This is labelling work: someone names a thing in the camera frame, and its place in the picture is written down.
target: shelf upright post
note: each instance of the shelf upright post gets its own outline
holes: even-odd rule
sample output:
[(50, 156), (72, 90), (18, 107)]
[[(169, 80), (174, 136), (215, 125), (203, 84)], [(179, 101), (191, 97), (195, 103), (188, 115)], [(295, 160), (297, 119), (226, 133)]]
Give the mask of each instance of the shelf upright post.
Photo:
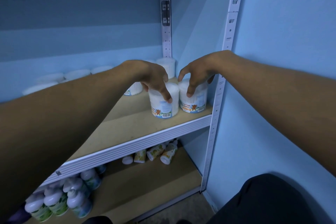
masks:
[(161, 26), (162, 26), (162, 50), (163, 57), (171, 55), (171, 1), (160, 0), (161, 4)]
[[(230, 3), (229, 3), (229, 10), (227, 13), (227, 18), (226, 18), (222, 50), (231, 50), (232, 48), (240, 1), (241, 0), (230, 0), (229, 1)], [(215, 143), (216, 130), (217, 130), (219, 112), (221, 110), (221, 103), (223, 99), (225, 81), (226, 81), (225, 78), (219, 75), (217, 86), (216, 86), (216, 94), (215, 94), (215, 99), (214, 99), (214, 104), (213, 104), (213, 110), (212, 110), (210, 132), (209, 132), (209, 137), (208, 137), (208, 145), (207, 145), (207, 150), (206, 150), (205, 165), (204, 165), (202, 184), (201, 184), (201, 192), (206, 189), (207, 182), (208, 182), (213, 145)]]

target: floor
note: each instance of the floor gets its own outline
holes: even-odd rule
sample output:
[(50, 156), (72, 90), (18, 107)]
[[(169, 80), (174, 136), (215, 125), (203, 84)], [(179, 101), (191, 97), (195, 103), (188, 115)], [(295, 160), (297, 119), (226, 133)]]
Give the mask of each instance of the floor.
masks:
[(140, 224), (175, 224), (186, 219), (193, 224), (205, 224), (214, 212), (205, 197), (196, 193), (143, 220)]

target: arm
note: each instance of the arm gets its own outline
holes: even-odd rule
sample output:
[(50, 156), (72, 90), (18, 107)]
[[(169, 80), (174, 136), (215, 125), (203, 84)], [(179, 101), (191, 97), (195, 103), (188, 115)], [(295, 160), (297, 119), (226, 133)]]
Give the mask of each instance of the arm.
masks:
[(231, 51), (195, 60), (188, 94), (219, 73), (280, 133), (336, 176), (336, 80), (253, 62)]
[(0, 106), (0, 222), (86, 141), (134, 82), (171, 97), (162, 66), (132, 60)]

